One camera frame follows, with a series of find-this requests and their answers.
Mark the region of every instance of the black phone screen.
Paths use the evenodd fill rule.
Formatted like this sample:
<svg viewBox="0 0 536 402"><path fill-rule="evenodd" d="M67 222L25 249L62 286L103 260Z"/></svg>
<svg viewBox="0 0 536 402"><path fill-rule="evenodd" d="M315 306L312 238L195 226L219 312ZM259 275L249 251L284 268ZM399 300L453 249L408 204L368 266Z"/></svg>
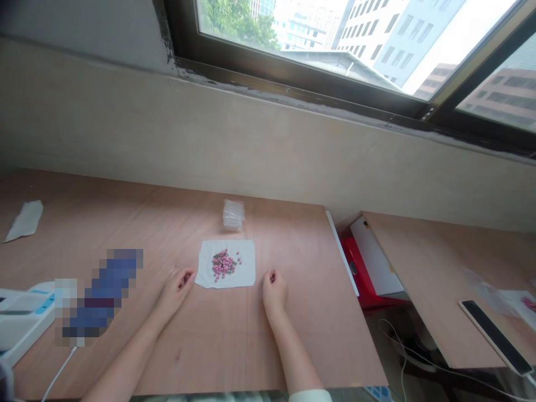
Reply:
<svg viewBox="0 0 536 402"><path fill-rule="evenodd" d="M510 343L501 330L493 324L493 321L474 300L462 301L462 304L519 374L525 375L533 371L529 362Z"/></svg>

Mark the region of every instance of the person's left hand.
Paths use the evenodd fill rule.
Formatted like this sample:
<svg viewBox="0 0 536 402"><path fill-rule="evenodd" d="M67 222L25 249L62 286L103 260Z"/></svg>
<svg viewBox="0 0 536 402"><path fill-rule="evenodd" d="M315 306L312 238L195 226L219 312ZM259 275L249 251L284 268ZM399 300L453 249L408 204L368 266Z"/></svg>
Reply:
<svg viewBox="0 0 536 402"><path fill-rule="evenodd" d="M186 299L194 284L196 274L191 268L175 270L170 274L149 315L152 324L160 329L165 327Z"/></svg>

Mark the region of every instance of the glass pane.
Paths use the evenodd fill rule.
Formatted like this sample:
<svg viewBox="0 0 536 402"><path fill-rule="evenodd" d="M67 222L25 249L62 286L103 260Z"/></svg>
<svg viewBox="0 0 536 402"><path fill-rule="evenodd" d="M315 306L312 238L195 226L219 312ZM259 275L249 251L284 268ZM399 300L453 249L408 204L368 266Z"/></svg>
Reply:
<svg viewBox="0 0 536 402"><path fill-rule="evenodd" d="M457 109L536 132L536 34L486 78Z"/></svg>
<svg viewBox="0 0 536 402"><path fill-rule="evenodd" d="M201 32L429 100L516 0L197 0Z"/></svg>

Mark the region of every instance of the forearm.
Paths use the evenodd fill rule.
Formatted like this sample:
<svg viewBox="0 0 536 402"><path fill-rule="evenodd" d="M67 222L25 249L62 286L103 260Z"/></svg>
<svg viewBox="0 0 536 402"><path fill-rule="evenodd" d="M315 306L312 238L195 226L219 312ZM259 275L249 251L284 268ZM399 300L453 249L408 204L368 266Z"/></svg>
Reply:
<svg viewBox="0 0 536 402"><path fill-rule="evenodd" d="M288 315L285 312L269 314L268 320L283 363L289 394L322 389L318 374Z"/></svg>
<svg viewBox="0 0 536 402"><path fill-rule="evenodd" d="M129 401L161 331L149 317L100 376L82 402Z"/></svg>

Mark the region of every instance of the red container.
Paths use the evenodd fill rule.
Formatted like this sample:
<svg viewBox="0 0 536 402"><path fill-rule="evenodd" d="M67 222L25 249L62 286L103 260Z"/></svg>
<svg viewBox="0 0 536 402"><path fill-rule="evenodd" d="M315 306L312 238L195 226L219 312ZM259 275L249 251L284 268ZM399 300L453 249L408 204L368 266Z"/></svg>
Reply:
<svg viewBox="0 0 536 402"><path fill-rule="evenodd" d="M357 248L356 240L353 237L341 239L342 250L350 265L353 281L356 283L359 296L359 304L365 315L372 314L375 311L383 310L396 305L410 303L406 300L392 299L384 296L378 296L370 280L369 273Z"/></svg>

